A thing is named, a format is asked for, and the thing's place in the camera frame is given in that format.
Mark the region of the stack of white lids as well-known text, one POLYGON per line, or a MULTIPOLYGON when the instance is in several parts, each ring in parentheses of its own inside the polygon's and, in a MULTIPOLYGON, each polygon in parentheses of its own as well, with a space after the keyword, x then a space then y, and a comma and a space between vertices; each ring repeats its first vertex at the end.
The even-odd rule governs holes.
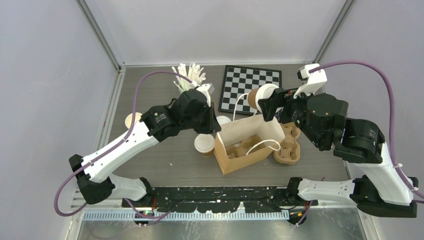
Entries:
POLYGON ((229 117, 223 116, 223 115, 217 116, 216 119, 220 126, 232 122, 232 120, 229 117))

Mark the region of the brown paper cup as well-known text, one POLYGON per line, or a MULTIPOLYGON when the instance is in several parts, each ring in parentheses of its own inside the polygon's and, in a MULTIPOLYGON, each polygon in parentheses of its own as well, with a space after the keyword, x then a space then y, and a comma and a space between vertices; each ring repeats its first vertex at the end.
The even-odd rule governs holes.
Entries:
POLYGON ((257 100, 256 100, 258 90, 259 90, 259 88, 252 89, 247 95, 247 102, 248 102, 249 106, 251 108, 255 109, 256 111, 260 110, 260 108, 258 107, 258 104, 257 104, 257 100))
POLYGON ((203 157, 210 157, 210 156, 212 156, 213 154, 214 154, 214 152, 213 151, 210 151, 210 152, 202 152, 202 153, 200 153, 203 157))

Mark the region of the brown paper bag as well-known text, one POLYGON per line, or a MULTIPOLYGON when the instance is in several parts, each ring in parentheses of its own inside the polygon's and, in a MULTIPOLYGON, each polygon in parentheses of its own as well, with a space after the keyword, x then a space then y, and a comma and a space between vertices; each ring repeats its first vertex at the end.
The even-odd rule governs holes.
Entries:
POLYGON ((215 136, 213 154, 225 176, 266 159, 280 150, 285 133, 275 117, 264 121, 261 114, 235 119, 221 126, 215 136))

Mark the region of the lifted pulp cup carrier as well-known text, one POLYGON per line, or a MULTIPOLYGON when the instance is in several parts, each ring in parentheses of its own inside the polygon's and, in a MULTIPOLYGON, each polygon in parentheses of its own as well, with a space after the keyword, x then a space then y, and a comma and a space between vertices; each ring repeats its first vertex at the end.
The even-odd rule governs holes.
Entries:
POLYGON ((258 144, 261 141, 262 139, 258 135, 253 135, 249 138, 242 140, 239 143, 226 146, 226 155, 229 159, 243 157, 254 145, 258 144))

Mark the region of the stack of pulp cup carriers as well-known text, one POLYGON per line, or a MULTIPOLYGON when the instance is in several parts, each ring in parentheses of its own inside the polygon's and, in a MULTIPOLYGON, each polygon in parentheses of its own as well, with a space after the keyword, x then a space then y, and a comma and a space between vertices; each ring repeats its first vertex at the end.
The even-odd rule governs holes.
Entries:
POLYGON ((301 130, 293 122, 282 123, 285 139, 280 143, 281 149, 273 152, 274 159, 280 164, 294 165, 300 159, 300 144, 297 142, 301 130))

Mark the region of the stack of paper cups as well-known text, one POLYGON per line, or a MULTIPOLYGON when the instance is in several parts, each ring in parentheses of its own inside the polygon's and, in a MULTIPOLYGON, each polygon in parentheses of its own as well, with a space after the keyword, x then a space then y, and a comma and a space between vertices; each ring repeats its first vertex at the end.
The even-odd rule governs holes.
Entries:
POLYGON ((124 124, 126 128, 129 129, 131 125, 133 124, 133 122, 139 121, 141 117, 142 117, 142 114, 140 112, 130 113, 129 115, 127 115, 124 120, 124 124))

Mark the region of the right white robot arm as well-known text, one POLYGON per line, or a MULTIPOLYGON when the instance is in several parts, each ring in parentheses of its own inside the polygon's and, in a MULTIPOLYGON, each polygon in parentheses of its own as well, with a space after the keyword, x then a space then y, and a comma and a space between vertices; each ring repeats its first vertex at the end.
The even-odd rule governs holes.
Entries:
POLYGON ((281 109, 280 123, 293 123, 320 151, 332 151, 363 172, 362 177, 346 181, 292 177, 285 192, 288 203, 326 200, 355 205, 375 217, 417 217, 418 202, 408 187, 417 187, 417 178, 402 180, 380 128, 369 120, 349 118, 346 101, 326 93, 294 95, 271 87, 256 93, 255 105, 266 122, 281 109))

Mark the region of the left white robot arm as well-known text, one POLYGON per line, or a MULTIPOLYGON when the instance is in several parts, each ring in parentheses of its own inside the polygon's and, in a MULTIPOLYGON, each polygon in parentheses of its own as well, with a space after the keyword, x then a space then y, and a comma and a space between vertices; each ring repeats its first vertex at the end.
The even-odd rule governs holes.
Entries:
POLYGON ((105 147, 90 155, 70 157, 70 166, 76 173, 77 185, 86 203, 94 205, 108 198, 123 198, 148 207, 154 199, 148 181, 143 177, 117 176, 113 171, 138 153, 181 131, 193 129, 198 134, 221 131, 209 87, 203 84, 184 91, 168 105, 151 107, 132 129, 105 147))

